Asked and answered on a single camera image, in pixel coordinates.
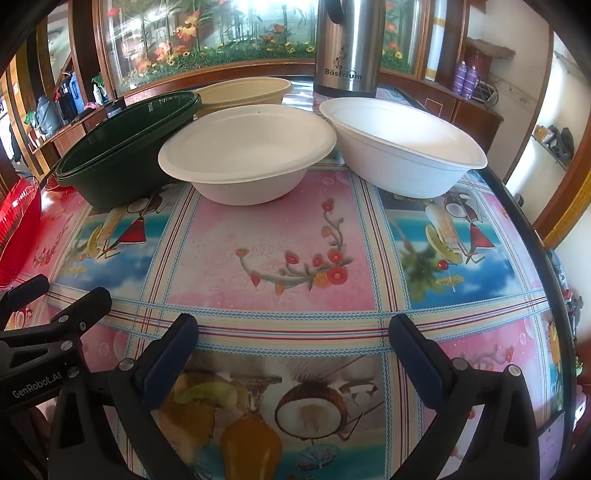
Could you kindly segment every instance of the bowl rim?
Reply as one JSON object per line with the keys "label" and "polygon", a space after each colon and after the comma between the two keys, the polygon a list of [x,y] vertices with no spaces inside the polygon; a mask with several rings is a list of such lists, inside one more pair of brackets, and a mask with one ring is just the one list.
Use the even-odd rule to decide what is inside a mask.
{"label": "bowl rim", "polygon": [[[58,180],[58,181],[67,180],[67,179],[71,178],[73,175],[76,175],[76,174],[80,173],[81,171],[86,170],[87,168],[94,167],[95,165],[101,163],[103,160],[110,157],[114,153],[121,152],[121,151],[125,150],[126,148],[130,147],[131,145],[133,145],[134,143],[138,142],[141,138],[149,136],[150,133],[153,133],[155,130],[163,127],[166,123],[170,122],[171,120],[172,121],[175,120],[180,115],[184,114],[186,111],[188,111],[192,108],[195,108],[195,107],[197,107],[197,109],[199,109],[201,107],[202,103],[201,103],[201,97],[199,94],[191,92],[191,91],[182,90],[182,91],[176,91],[176,92],[163,93],[162,95],[156,95],[156,96],[147,98],[146,100],[142,100],[140,102],[130,105],[129,107],[127,107],[125,110],[123,110],[116,117],[126,115],[128,112],[133,112],[135,109],[139,108],[140,106],[144,105],[145,103],[152,102],[154,100],[160,100],[162,98],[183,97],[183,96],[193,96],[193,99],[191,101],[188,101],[185,105],[178,108],[174,112],[170,113],[169,115],[165,116],[164,118],[161,118],[157,122],[153,123],[145,130],[142,130],[140,132],[135,133],[134,135],[131,135],[130,137],[123,140],[121,143],[116,144],[113,147],[110,147],[108,150],[105,150],[103,153],[97,155],[96,157],[93,157],[90,160],[87,160],[83,164],[78,165],[78,166],[72,168],[71,170],[63,171],[63,167],[64,167],[67,159],[70,158],[77,151],[77,148],[76,148],[77,143],[76,143],[70,150],[68,150],[68,152],[66,152],[66,154],[59,161],[59,163],[56,167],[56,170],[55,170],[56,180]],[[99,124],[95,129],[93,129],[93,131],[91,131],[91,133],[94,132],[95,130],[97,130],[98,128],[100,128],[102,125],[104,125],[104,124]]]}
{"label": "bowl rim", "polygon": [[[267,173],[257,173],[251,175],[247,175],[244,172],[241,172],[240,174],[236,174],[233,172],[200,173],[194,170],[187,170],[185,168],[179,167],[174,162],[170,161],[170,158],[174,157],[174,143],[181,141],[179,135],[183,134],[183,132],[185,135],[189,135],[190,129],[202,129],[205,126],[206,122],[212,124],[217,121],[223,120],[226,117],[233,116],[236,113],[248,113],[255,111],[258,111],[258,113],[260,113],[261,111],[280,111],[285,112],[288,115],[301,116],[305,118],[305,121],[308,124],[314,123],[315,129],[323,129],[324,133],[326,134],[326,139],[323,142],[320,142],[314,150],[310,151],[310,153],[307,154],[303,160],[299,158],[296,160],[292,160],[289,163],[283,163],[280,165],[280,167],[282,168],[276,168],[275,170],[269,171]],[[171,177],[174,177],[182,181],[190,181],[192,183],[203,183],[212,185],[247,183],[250,181],[278,177],[280,175],[293,173],[303,168],[310,167],[311,165],[325,158],[334,149],[335,145],[335,129],[328,122],[326,122],[323,118],[316,115],[315,113],[308,112],[300,108],[288,105],[244,105],[226,108],[224,110],[210,113],[176,132],[176,134],[170,137],[160,149],[160,152],[158,153],[158,164],[160,165],[160,168],[164,170],[165,173],[167,173]]]}
{"label": "bowl rim", "polygon": [[[409,108],[411,109],[413,112],[416,112],[420,115],[430,115],[431,117],[433,117],[433,119],[435,119],[435,121],[439,122],[439,123],[443,123],[445,124],[447,127],[453,127],[454,130],[460,132],[460,135],[462,135],[468,142],[470,142],[474,147],[477,148],[477,151],[482,153],[482,156],[480,158],[480,160],[478,161],[478,163],[461,163],[461,162],[456,162],[453,160],[448,160],[446,158],[440,158],[440,157],[434,157],[433,155],[429,155],[423,152],[420,152],[418,150],[414,150],[412,148],[408,148],[404,145],[398,144],[396,142],[392,142],[390,140],[386,140],[385,138],[380,138],[377,137],[373,134],[370,134],[368,132],[364,132],[362,130],[359,130],[358,128],[355,128],[337,118],[335,118],[332,115],[332,111],[330,110],[331,106],[334,105],[339,105],[341,103],[352,103],[352,102],[370,102],[370,103],[381,103],[381,104],[385,104],[388,106],[392,106],[395,105],[395,108]],[[392,148],[397,148],[399,150],[403,150],[405,152],[411,153],[413,155],[417,155],[421,158],[425,158],[425,159],[429,159],[432,160],[434,162],[438,162],[438,163],[443,163],[443,164],[447,164],[450,165],[452,167],[460,167],[460,168],[465,168],[466,170],[479,170],[481,168],[485,168],[486,165],[488,164],[488,159],[486,158],[486,154],[484,153],[484,150],[480,147],[480,145],[478,145],[478,143],[476,143],[476,141],[470,136],[468,135],[466,132],[464,132],[464,130],[459,129],[458,127],[456,127],[455,125],[445,121],[442,118],[439,118],[435,115],[432,115],[431,113],[427,113],[427,112],[423,112],[419,109],[416,109],[414,107],[412,107],[411,105],[405,105],[403,103],[398,103],[398,102],[391,102],[388,100],[380,100],[377,98],[365,98],[365,97],[341,97],[341,98],[333,98],[333,99],[329,99],[325,102],[322,102],[320,104],[320,113],[322,115],[324,115],[331,123],[333,123],[335,125],[335,128],[340,127],[341,129],[345,130],[345,131],[349,131],[349,132],[354,132],[357,135],[360,135],[362,137],[365,137],[367,140],[370,141],[374,141],[380,145],[383,145],[384,147],[392,147]]]}
{"label": "bowl rim", "polygon": [[243,106],[246,103],[246,101],[248,101],[248,103],[252,104],[252,103],[256,103],[257,101],[259,101],[261,99],[265,99],[266,97],[269,97],[269,96],[274,97],[274,96],[279,96],[280,94],[285,95],[286,93],[289,93],[290,91],[293,90],[292,82],[290,80],[282,79],[280,77],[244,77],[244,78],[238,78],[238,79],[232,79],[232,80],[225,80],[223,82],[212,83],[211,85],[207,85],[205,87],[201,87],[201,88],[192,90],[192,92],[194,92],[198,95],[202,95],[202,93],[207,93],[208,90],[215,90],[216,88],[221,87],[223,85],[234,85],[235,83],[245,83],[245,81],[250,82],[253,80],[263,81],[263,82],[268,82],[269,80],[276,82],[277,80],[279,80],[279,82],[281,82],[283,84],[283,86],[281,88],[278,88],[277,90],[273,90],[272,92],[258,93],[256,95],[249,95],[249,96],[242,97],[242,98],[223,100],[221,102],[207,103],[203,100],[203,97],[202,97],[201,98],[202,110],[210,109],[210,108],[227,108],[227,107],[231,107],[231,106]]}

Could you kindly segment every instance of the white wall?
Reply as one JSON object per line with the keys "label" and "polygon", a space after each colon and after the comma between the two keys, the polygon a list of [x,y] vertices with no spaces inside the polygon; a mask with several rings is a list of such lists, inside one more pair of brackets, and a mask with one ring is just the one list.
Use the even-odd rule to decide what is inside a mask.
{"label": "white wall", "polygon": [[[554,35],[556,51],[565,56],[569,52],[560,39]],[[554,55],[548,89],[542,103],[537,124],[555,125],[559,131],[568,127],[573,134],[577,148],[583,137],[587,119],[591,112],[591,87],[588,83],[570,75],[562,62]],[[534,222],[544,209],[564,177],[564,171],[552,164],[549,154],[534,140],[530,148],[519,159],[507,189],[520,193],[524,198],[523,211],[530,222]]]}
{"label": "white wall", "polygon": [[57,78],[59,77],[61,68],[64,66],[64,63],[66,63],[66,59],[68,58],[69,54],[70,54],[70,44],[69,43],[67,43],[61,49],[59,49],[53,53],[55,60],[53,62],[53,65],[51,66],[51,71],[53,72],[53,80],[54,81],[56,81]]}
{"label": "white wall", "polygon": [[569,288],[583,297],[585,305],[577,328],[577,339],[584,342],[591,338],[591,210],[587,209],[574,228],[556,248]]}
{"label": "white wall", "polygon": [[501,178],[526,135],[540,95],[548,56],[548,23],[522,0],[488,0],[486,14],[470,7],[468,35],[515,50],[513,59],[493,59],[492,76],[500,79],[503,118],[488,152],[489,165]]}

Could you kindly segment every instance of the purple spray can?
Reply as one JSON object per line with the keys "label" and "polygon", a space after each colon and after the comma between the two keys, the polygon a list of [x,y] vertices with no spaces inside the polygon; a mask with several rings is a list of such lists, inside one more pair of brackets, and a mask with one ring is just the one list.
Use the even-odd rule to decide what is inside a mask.
{"label": "purple spray can", "polygon": [[464,79],[466,78],[466,73],[468,72],[468,67],[466,67],[466,62],[463,61],[456,66],[456,74],[453,78],[453,87],[452,91],[457,93],[458,95],[462,92],[462,87],[464,86]]}
{"label": "purple spray can", "polygon": [[478,81],[478,72],[476,71],[476,67],[472,67],[466,73],[466,79],[464,80],[464,86],[462,87],[461,95],[465,98],[470,100],[472,98],[472,92],[474,92],[474,88],[476,88],[476,82]]}

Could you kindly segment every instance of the white paper bowl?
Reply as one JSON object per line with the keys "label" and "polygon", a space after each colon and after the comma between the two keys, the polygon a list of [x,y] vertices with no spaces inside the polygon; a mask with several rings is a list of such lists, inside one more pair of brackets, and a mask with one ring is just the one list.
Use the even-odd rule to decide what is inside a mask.
{"label": "white paper bowl", "polygon": [[319,116],[284,105],[210,113],[169,138],[158,154],[170,176],[226,205],[256,205],[292,190],[336,143]]}
{"label": "white paper bowl", "polygon": [[432,198],[447,192],[486,155],[462,130],[416,108],[374,98],[320,104],[343,159],[357,175],[389,192]]}

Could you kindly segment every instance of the shelf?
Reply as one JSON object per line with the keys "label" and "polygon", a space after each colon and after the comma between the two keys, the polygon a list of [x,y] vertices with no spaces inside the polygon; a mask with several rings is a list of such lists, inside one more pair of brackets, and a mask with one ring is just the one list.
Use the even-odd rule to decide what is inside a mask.
{"label": "shelf", "polygon": [[553,158],[553,159],[556,161],[556,163],[557,163],[558,165],[560,165],[560,167],[561,167],[561,168],[562,168],[564,171],[567,171],[567,170],[569,169],[569,166],[568,166],[568,164],[567,164],[567,163],[565,163],[565,162],[564,162],[564,160],[559,160],[558,158],[556,158],[556,155],[554,155],[554,152],[553,152],[553,151],[551,151],[551,150],[548,148],[548,145],[546,145],[546,144],[543,144],[543,143],[542,143],[540,140],[538,140],[538,139],[536,138],[536,136],[535,136],[534,134],[531,134],[531,138],[533,138],[533,139],[534,139],[536,142],[538,142],[538,143],[539,143],[539,144],[542,146],[542,148],[543,148],[543,149],[545,149],[545,150],[546,150],[546,151],[547,151],[547,152],[548,152],[550,155],[552,155],[552,158]]}

